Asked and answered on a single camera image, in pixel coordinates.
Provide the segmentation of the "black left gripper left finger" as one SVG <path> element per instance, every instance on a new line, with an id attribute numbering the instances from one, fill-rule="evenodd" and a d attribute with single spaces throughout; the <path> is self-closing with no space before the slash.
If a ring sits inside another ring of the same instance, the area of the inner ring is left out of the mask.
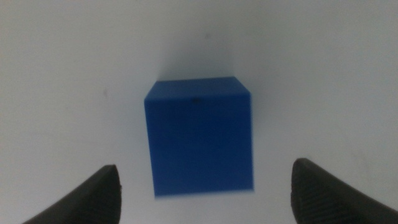
<path id="1" fill-rule="evenodd" d="M 118 224 L 121 184 L 115 165 L 106 165 L 25 224 Z"/>

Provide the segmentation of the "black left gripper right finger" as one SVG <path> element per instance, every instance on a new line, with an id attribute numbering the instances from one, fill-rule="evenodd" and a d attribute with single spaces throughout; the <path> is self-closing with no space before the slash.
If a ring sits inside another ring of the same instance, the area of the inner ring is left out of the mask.
<path id="1" fill-rule="evenodd" d="M 397 224 L 397 211 L 306 158 L 292 167 L 290 203 L 297 223 Z"/>

